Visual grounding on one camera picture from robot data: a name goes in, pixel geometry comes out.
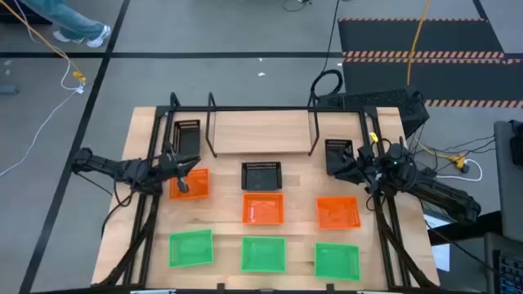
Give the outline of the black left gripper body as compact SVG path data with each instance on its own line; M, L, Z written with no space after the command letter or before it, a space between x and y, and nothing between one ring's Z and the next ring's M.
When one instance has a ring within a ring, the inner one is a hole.
M187 164L190 158L185 155L165 153L159 156L157 179L168 180L173 177L184 177L189 173Z

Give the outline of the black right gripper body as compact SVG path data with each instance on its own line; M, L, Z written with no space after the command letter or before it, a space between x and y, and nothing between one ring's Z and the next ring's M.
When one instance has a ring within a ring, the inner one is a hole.
M348 165L346 178L353 184L369 183L374 173L374 152L371 146L362 146L357 149L358 158L347 158Z

